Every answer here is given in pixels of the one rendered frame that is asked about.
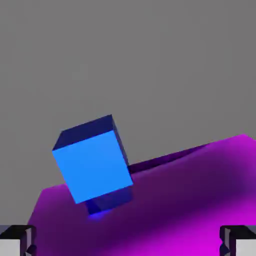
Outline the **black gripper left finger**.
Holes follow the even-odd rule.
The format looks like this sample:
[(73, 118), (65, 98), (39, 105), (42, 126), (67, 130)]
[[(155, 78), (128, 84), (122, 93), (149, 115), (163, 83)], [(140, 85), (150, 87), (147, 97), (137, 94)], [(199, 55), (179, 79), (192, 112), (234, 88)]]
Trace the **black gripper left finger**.
[(0, 256), (37, 256), (33, 225), (0, 225)]

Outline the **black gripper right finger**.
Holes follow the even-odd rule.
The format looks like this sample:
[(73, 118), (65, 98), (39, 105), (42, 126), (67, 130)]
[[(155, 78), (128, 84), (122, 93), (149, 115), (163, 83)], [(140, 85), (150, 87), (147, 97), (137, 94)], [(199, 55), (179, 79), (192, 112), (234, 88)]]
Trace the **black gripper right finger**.
[(256, 256), (256, 225), (222, 225), (219, 256)]

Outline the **small blue cube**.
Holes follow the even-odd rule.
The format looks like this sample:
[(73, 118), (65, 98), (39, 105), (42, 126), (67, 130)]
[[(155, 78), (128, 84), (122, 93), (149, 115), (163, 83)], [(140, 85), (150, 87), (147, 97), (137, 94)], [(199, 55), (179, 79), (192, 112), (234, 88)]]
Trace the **small blue cube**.
[(132, 200), (129, 162), (111, 114), (63, 130), (52, 154), (74, 202), (90, 215)]

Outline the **large purple box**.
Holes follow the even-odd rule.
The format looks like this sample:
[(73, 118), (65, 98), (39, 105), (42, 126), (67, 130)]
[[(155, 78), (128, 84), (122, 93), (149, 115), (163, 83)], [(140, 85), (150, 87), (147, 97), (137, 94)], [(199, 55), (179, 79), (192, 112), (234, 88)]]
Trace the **large purple box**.
[(256, 225), (256, 139), (237, 135), (132, 166), (130, 202), (96, 215), (66, 185), (29, 219), (38, 256), (219, 256), (222, 225)]

